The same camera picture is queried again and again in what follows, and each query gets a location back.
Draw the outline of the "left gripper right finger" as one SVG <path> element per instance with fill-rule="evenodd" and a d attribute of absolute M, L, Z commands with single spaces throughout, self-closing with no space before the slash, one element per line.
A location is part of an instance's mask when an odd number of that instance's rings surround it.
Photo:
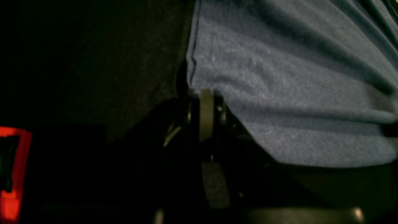
<path fill-rule="evenodd" d="M 233 224 L 363 224 L 359 207 L 328 205 L 265 152 L 222 96 L 199 93 L 203 181 L 214 219 Z"/>

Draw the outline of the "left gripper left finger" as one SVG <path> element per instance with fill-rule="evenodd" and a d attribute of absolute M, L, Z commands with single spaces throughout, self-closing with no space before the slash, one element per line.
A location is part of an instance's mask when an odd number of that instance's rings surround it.
<path fill-rule="evenodd" d="M 155 214 L 182 216 L 192 222 L 199 210 L 199 162 L 189 129 L 183 127 L 185 98 L 158 106 L 110 147 L 103 187 L 107 201 L 121 211 L 113 224 L 149 224 Z"/>

